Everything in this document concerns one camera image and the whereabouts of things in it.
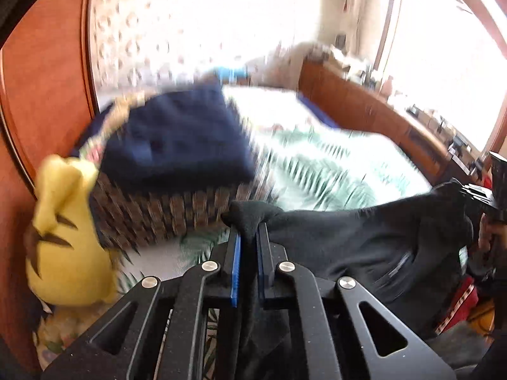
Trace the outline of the person's right hand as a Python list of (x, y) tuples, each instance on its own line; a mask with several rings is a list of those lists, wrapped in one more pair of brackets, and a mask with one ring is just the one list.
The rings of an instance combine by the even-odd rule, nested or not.
[(479, 264), (482, 269), (506, 273), (506, 224), (482, 214), (479, 223)]

